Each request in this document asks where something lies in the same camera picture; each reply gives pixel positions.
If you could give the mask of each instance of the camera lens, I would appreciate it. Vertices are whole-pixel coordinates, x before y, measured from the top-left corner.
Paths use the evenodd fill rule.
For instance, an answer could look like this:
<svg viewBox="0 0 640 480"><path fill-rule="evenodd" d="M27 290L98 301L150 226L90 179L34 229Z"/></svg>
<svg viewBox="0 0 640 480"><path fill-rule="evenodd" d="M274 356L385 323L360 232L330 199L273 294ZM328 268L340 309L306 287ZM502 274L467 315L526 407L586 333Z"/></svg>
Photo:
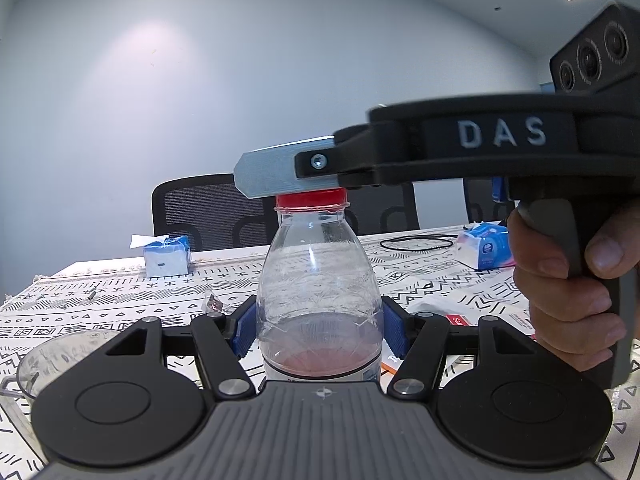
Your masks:
<svg viewBox="0 0 640 480"><path fill-rule="evenodd" d="M626 37L617 25L609 25L604 31L604 45L613 60L621 60L626 56Z"/></svg>
<svg viewBox="0 0 640 480"><path fill-rule="evenodd" d="M560 86L565 92L569 92L574 88L575 76L574 69L571 65L563 61L560 65Z"/></svg>
<svg viewBox="0 0 640 480"><path fill-rule="evenodd" d="M600 60L598 54L591 45L585 45L578 53L578 63L580 70L587 79L593 79L600 71Z"/></svg>

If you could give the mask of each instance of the finger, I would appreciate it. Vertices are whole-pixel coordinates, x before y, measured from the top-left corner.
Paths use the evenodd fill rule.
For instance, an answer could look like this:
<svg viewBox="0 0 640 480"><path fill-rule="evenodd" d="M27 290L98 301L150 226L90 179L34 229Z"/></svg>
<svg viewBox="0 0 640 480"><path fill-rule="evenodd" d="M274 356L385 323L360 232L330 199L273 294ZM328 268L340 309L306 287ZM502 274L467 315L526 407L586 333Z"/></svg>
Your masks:
<svg viewBox="0 0 640 480"><path fill-rule="evenodd" d="M611 312L564 322L529 303L529 317L536 333L551 346L569 354L594 354L612 346L626 334L619 316Z"/></svg>
<svg viewBox="0 0 640 480"><path fill-rule="evenodd" d="M640 260L640 200L632 200L600 228L584 256L596 276L618 278Z"/></svg>
<svg viewBox="0 0 640 480"><path fill-rule="evenodd" d="M541 278L516 268L513 281L537 308L560 321L578 321L600 314L611 306L609 291L591 278Z"/></svg>
<svg viewBox="0 0 640 480"><path fill-rule="evenodd" d="M544 348L549 350L553 355L561 358L562 361L571 365L579 372L589 370L590 368L593 368L595 365L599 365L600 363L606 361L613 355L613 352L608 348L605 348L604 350L600 350L599 352L596 352L594 354L569 354L567 352L562 352L561 350L558 350L557 348L554 348L553 346L551 346L547 341L545 341L543 338L538 336L537 333L536 333L536 341L540 343L540 346L543 346Z"/></svg>
<svg viewBox="0 0 640 480"><path fill-rule="evenodd" d="M517 266L539 276L566 278L569 263L562 249L548 236L528 227L518 210L509 216L509 247Z"/></svg>

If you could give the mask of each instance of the bottle label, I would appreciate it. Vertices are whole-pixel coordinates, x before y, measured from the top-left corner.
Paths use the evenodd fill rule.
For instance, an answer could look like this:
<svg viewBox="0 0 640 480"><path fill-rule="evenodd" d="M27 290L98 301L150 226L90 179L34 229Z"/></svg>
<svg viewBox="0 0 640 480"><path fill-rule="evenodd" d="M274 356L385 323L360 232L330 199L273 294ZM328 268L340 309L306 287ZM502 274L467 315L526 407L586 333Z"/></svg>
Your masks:
<svg viewBox="0 0 640 480"><path fill-rule="evenodd" d="M369 361L364 366L348 372L346 374L340 374L336 376L323 376L323 377L303 377L299 375L288 374L279 368L276 368L267 359L264 359L264 371L267 375L268 381L289 381L289 382L304 382L312 383L314 381L332 381L332 382L353 382L353 381L375 381L380 382L380 363L382 355L378 354L377 357Z"/></svg>

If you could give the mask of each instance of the blue gripper pad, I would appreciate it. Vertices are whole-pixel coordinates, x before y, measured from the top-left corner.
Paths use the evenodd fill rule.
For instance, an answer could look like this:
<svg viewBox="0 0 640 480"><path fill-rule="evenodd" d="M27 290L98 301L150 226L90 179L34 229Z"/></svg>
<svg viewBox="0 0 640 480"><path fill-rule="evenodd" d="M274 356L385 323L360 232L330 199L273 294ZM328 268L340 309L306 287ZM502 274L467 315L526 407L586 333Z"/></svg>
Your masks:
<svg viewBox="0 0 640 480"><path fill-rule="evenodd" d="M406 320L411 315L388 296L382 297L382 312L385 320L385 341L396 357L404 359L409 351Z"/></svg>
<svg viewBox="0 0 640 480"><path fill-rule="evenodd" d="M229 342L233 353L240 358L246 356L256 337L257 323L255 319L255 309L256 303L254 301L236 321L236 332Z"/></svg>

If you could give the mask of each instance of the office chair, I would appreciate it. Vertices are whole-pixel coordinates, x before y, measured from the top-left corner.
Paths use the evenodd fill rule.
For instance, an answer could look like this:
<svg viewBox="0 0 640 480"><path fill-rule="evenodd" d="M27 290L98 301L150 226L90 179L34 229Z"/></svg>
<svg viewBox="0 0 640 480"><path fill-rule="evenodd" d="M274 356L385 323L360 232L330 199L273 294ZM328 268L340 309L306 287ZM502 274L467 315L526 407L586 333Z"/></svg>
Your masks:
<svg viewBox="0 0 640 480"><path fill-rule="evenodd" d="M350 206L344 215L358 236L420 228L411 183L349 189L347 200Z"/></svg>
<svg viewBox="0 0 640 480"><path fill-rule="evenodd" d="M268 245L278 229L273 196L250 200L231 173L179 178L151 195L154 234L187 235L192 251Z"/></svg>
<svg viewBox="0 0 640 480"><path fill-rule="evenodd" d="M513 202L494 202L491 178L464 178L463 189L470 222L505 221L515 209Z"/></svg>

